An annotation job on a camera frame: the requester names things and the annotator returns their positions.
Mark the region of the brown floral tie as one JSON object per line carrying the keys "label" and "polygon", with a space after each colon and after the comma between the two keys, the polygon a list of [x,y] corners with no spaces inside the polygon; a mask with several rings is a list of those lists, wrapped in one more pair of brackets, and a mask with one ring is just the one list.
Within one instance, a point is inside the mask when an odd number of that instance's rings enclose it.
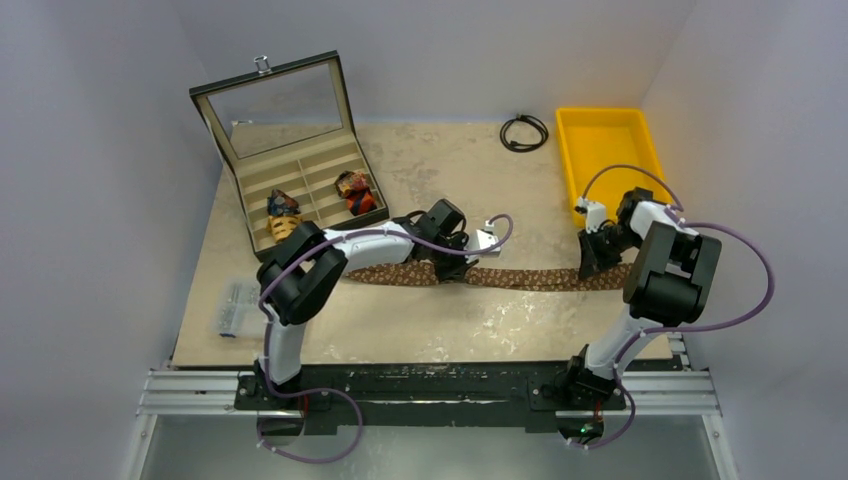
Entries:
{"label": "brown floral tie", "polygon": [[614,291],[623,287],[631,264],[620,264],[587,279],[577,268],[499,269],[472,267],[461,278],[438,280],[432,263],[385,264],[346,275],[347,279],[370,285],[430,287],[440,284],[466,284],[476,287],[538,292]]}

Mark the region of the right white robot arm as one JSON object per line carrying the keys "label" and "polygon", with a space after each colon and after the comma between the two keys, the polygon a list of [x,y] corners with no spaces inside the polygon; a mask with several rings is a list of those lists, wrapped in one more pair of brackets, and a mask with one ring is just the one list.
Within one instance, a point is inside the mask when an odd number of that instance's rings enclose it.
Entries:
{"label": "right white robot arm", "polygon": [[596,283],[638,251],[622,284],[625,304],[615,325],[569,360],[561,381],[564,399],[584,407],[606,400],[616,376],[660,330],[694,323],[703,312],[722,249],[719,240],[684,226],[669,205],[636,187],[624,193],[610,220],[603,204],[581,197],[585,218],[578,233],[580,281]]}

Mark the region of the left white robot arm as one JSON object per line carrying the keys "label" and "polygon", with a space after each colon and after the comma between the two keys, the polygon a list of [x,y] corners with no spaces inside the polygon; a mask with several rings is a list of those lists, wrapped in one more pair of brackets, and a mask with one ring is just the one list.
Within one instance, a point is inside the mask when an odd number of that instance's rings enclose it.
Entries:
{"label": "left white robot arm", "polygon": [[380,265],[428,262],[437,281],[462,278],[478,262],[468,255],[464,214],[447,200],[371,229],[321,229],[300,224],[257,271],[259,309],[267,317],[258,361],[259,395],[272,408],[297,399],[306,324],[348,273]]}

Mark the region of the orange navy rolled tie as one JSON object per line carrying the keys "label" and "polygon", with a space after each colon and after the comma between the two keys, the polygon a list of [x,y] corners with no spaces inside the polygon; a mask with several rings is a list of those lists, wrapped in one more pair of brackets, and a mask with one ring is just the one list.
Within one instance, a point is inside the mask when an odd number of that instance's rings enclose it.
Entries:
{"label": "orange navy rolled tie", "polygon": [[370,188],[352,191],[345,198],[348,211],[354,215],[364,215],[378,208],[376,199]]}

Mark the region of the yellow plastic tray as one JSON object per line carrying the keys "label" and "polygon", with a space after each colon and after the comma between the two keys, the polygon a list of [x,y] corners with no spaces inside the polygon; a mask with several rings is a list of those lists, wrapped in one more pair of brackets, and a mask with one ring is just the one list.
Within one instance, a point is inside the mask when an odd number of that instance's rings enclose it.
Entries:
{"label": "yellow plastic tray", "polygon": [[625,192],[641,187],[666,204],[669,192],[650,176],[664,179],[643,112],[636,108],[563,107],[555,112],[568,207],[575,226],[585,217],[575,211],[578,198],[589,188],[588,198],[615,217]]}

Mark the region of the multicolour patterned rolled tie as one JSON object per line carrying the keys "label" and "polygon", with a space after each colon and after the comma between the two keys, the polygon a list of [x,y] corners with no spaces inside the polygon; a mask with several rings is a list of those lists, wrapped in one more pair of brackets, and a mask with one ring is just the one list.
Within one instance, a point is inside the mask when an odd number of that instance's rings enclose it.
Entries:
{"label": "multicolour patterned rolled tie", "polygon": [[340,198],[369,189],[367,176],[361,171],[343,171],[336,179],[335,190]]}

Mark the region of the yellow patterned rolled tie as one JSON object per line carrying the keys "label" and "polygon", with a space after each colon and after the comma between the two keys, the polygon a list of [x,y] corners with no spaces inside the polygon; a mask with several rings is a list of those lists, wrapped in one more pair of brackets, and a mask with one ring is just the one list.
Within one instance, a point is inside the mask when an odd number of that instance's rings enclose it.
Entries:
{"label": "yellow patterned rolled tie", "polygon": [[283,242],[303,222],[300,214],[292,215],[269,215],[266,230],[275,244]]}

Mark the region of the dark floral rolled tie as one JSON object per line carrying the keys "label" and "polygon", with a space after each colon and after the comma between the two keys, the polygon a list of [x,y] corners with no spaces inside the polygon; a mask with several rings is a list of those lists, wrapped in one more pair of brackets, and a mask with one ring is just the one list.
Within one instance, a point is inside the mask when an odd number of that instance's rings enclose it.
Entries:
{"label": "dark floral rolled tie", "polygon": [[266,210],[269,216],[296,216],[301,214],[300,204],[283,190],[273,189],[267,197]]}

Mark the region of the black tie display box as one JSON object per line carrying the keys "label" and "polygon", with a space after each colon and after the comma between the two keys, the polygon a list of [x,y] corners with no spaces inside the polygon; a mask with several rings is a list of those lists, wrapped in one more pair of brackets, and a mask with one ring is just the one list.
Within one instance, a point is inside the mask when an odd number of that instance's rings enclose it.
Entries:
{"label": "black tie display box", "polygon": [[[240,202],[255,257],[274,246],[267,197],[283,190],[301,216],[322,228],[356,229],[390,216],[357,135],[337,51],[276,66],[255,58],[253,72],[196,86],[189,96],[206,125]],[[352,215],[334,183],[343,171],[366,174],[378,208]]]}

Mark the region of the clear plastic screw box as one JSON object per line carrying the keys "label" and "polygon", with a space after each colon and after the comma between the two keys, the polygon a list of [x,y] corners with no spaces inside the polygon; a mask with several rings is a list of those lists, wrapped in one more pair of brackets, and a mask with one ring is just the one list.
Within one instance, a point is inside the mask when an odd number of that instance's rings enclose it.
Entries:
{"label": "clear plastic screw box", "polygon": [[256,280],[231,279],[220,291],[212,330],[223,338],[261,339],[267,318],[258,307],[260,293]]}

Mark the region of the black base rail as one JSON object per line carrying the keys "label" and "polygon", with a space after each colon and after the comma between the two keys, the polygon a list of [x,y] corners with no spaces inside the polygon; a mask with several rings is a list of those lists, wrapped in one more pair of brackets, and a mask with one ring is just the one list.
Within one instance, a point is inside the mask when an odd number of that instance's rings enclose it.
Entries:
{"label": "black base rail", "polygon": [[626,407],[616,389],[566,361],[305,365],[274,392],[258,369],[239,375],[234,407],[304,415],[308,435],[363,422],[594,437],[602,414]]}

